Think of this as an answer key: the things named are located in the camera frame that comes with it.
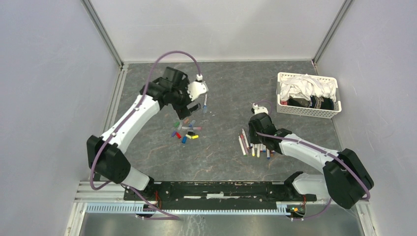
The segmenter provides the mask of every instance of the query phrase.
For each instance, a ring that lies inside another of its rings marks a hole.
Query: white wall
[[[416,235],[417,2],[357,0],[318,63],[338,79],[334,123],[375,181],[383,236]]]
[[[0,235],[63,235],[118,67],[79,0],[2,0],[0,31]]]
[[[343,0],[91,0],[124,61],[311,59]],[[185,60],[172,55],[168,60]]]

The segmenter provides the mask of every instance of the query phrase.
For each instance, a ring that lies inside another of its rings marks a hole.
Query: wire
[[[292,218],[292,220],[307,220],[307,219],[313,219],[313,218],[316,218],[316,217],[318,217],[318,216],[322,215],[323,213],[325,213],[325,212],[326,212],[326,211],[330,208],[330,205],[331,205],[331,198],[330,198],[330,200],[328,201],[328,203],[327,203],[327,205],[325,206],[325,208],[324,208],[322,211],[320,211],[319,213],[317,213],[317,214],[315,214],[315,215],[308,216],[308,217],[303,217],[303,218],[301,218],[301,219],[299,219],[299,218]]]
[[[255,105],[258,105],[259,103],[261,103],[261,102],[266,102],[266,103],[269,103],[270,105],[271,105],[271,111],[268,111],[268,115],[272,112],[272,110],[273,110],[273,104],[272,104],[272,102],[270,102],[270,101],[268,101],[268,100],[261,100],[261,101],[259,101],[259,102],[255,102],[254,104]]]
[[[143,218],[143,219],[145,219],[145,220],[179,220],[179,217],[178,216],[176,216],[176,215],[172,215],[172,214],[170,214],[170,213],[167,213],[167,212],[165,212],[165,211],[162,211],[162,210],[160,210],[160,209],[158,209],[157,207],[155,207],[154,205],[152,205],[148,200],[146,200],[146,198],[144,198],[140,193],[139,193],[139,191],[136,189],[136,188],[133,188],[133,187],[131,187],[131,186],[129,186],[129,185],[126,185],[126,184],[124,184],[126,187],[129,187],[130,188],[130,190],[132,190],[136,195],[138,195],[139,196],[139,198],[140,199],[142,199],[142,201],[144,201],[146,204],[148,204],[148,206],[150,207],[150,208],[152,208],[152,209],[154,209],[154,210],[156,210],[156,211],[158,211],[158,212],[160,212],[160,213],[162,213],[162,214],[164,214],[164,215],[167,215],[167,216],[169,216],[169,217],[160,217],[160,218]]]
[[[158,59],[156,59],[156,61],[153,63],[153,65],[152,65],[152,68],[150,69],[150,72],[149,72],[149,75],[148,75],[148,77],[147,77],[147,79],[146,79],[146,81],[145,81],[145,87],[144,87],[144,91],[143,91],[143,96],[141,97],[141,99],[139,100],[139,102],[138,102],[138,104],[135,106],[135,108],[139,108],[141,105],[142,105],[142,103],[143,103],[143,100],[145,99],[145,97],[146,97],[146,93],[147,93],[147,91],[148,91],[148,87],[149,87],[149,82],[150,82],[150,78],[152,77],[152,74],[153,74],[153,71],[155,70],[155,68],[156,68],[156,65],[158,64],[158,62],[160,62],[164,57],[166,57],[166,56],[168,56],[168,55],[170,55],[170,54],[175,54],[175,53],[179,53],[179,54],[184,54],[184,55],[187,55],[187,56],[189,56],[193,61],[194,61],[194,63],[196,64],[196,67],[197,67],[197,70],[198,70],[198,75],[200,75],[201,76],[201,68],[200,68],[200,66],[198,65],[198,62],[197,62],[197,60],[195,60],[195,58],[192,56],[192,55],[190,55],[189,53],[186,53],[186,52],[183,52],[183,51],[170,51],[170,52],[167,52],[167,53],[164,53],[164,54],[162,54],[160,57],[158,57]],[[117,135],[117,132],[119,131],[119,129],[129,120],[129,118],[134,114],[136,112],[136,109],[133,109],[121,122],[120,122],[120,124],[116,127],[116,129],[114,130],[114,132],[113,132],[113,134],[111,134],[107,139],[106,139],[106,141],[104,141],[104,143],[103,143],[103,145],[100,147],[100,149],[98,150],[98,152],[97,152],[97,154],[95,155],[95,158],[94,158],[94,161],[93,161],[93,163],[92,163],[92,165],[91,165],[91,171],[90,171],[90,186],[91,186],[91,188],[93,189],[93,190],[99,190],[99,189],[101,189],[101,188],[103,188],[104,186],[106,186],[107,184],[109,184],[111,181],[109,180],[109,181],[106,181],[104,184],[102,184],[101,186],[99,186],[99,187],[96,187],[96,186],[94,186],[94,180],[93,180],[93,177],[94,177],[94,170],[95,170],[95,166],[97,165],[97,161],[98,161],[98,158],[100,157],[100,155],[101,155],[101,153],[103,152],[103,150],[104,150],[104,148],[106,147],[106,145],[110,142],[110,140],[114,137],[114,136],[116,136]],[[134,191],[135,193],[137,193],[138,195],[139,195],[139,197],[141,197],[142,198],[142,200],[144,200],[144,201],[146,201],[143,197],[142,197],[142,195],[140,195],[139,194],[139,192],[138,191]],[[177,216],[174,216],[174,215],[171,215],[171,217],[164,217],[164,218],[155,218],[155,219],[158,219],[158,220],[161,220],[161,219],[172,219],[172,218],[176,218],[176,219],[179,219]]]
[[[304,141],[301,140],[297,140],[297,139],[292,139],[292,138],[284,138],[284,137],[277,137],[277,136],[273,136],[273,135],[268,135],[268,134],[263,134],[263,133],[259,133],[256,132],[258,135],[260,136],[264,136],[267,138],[273,138],[273,139],[280,139],[280,140],[284,140],[284,141],[290,141],[290,142],[295,142],[295,143],[299,143],[301,145],[307,146],[309,148],[312,148],[320,153],[323,153],[331,158],[333,158],[334,160],[336,160],[340,165],[342,165],[352,176],[353,178],[359,183],[359,185],[363,188],[363,190],[366,193],[366,197],[361,198],[361,200],[369,200],[371,198],[371,193],[369,192],[368,188],[365,186],[365,184],[362,182],[362,180],[360,180],[360,178],[356,175],[356,173],[348,166],[346,165],[342,160],[340,160],[337,156],[331,154],[330,152],[326,152],[325,150],[316,147],[314,145],[311,145],[309,143],[306,143]]]
[[[304,201],[302,202],[301,207],[305,207],[305,204],[307,203],[307,198],[305,197],[305,195],[303,195],[304,197]]]

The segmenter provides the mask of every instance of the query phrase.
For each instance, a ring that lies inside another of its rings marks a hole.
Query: white plastic basket
[[[294,107],[294,106],[287,106],[281,105],[280,101],[280,92],[281,92],[281,80],[288,78],[299,76],[302,74],[294,74],[294,73],[285,73],[280,72],[278,73],[278,81],[276,86],[276,111],[279,113],[286,113],[286,114],[293,114],[293,115],[300,115],[300,116],[308,116],[308,117],[319,117],[319,118],[327,118],[330,119],[337,113],[342,111],[342,105],[340,104],[340,96],[339,96],[339,87],[337,86],[337,81],[335,78],[332,77],[324,77],[324,76],[315,76],[310,75],[312,78],[317,79],[319,81],[334,81],[336,84],[336,101],[334,103],[334,110],[322,110],[322,109],[314,109],[314,108],[305,108],[305,107]]]

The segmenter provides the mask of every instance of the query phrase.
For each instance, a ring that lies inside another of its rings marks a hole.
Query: gray marble floor
[[[309,61],[254,61],[200,63],[208,93],[208,113],[196,111],[191,119],[203,130],[196,140],[182,144],[171,138],[178,117],[171,106],[153,117],[130,144],[126,157],[132,166],[155,180],[285,180],[295,171],[317,174],[306,164],[283,155],[270,160],[243,157],[238,134],[251,118],[251,104],[262,99],[276,100],[278,72],[315,74]],[[195,78],[193,63],[162,63],[152,79],[162,75],[166,66],[179,69]],[[151,64],[130,64],[117,119],[127,111],[139,94]],[[204,98],[198,99],[201,104]],[[340,149],[330,119],[271,113],[277,128],[286,128],[310,142],[326,148]]]

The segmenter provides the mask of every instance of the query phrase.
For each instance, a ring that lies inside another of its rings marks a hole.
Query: white cloth
[[[336,101],[336,83],[321,82],[305,74],[281,80],[281,101],[292,98],[304,98],[310,101],[310,96],[331,98]]]

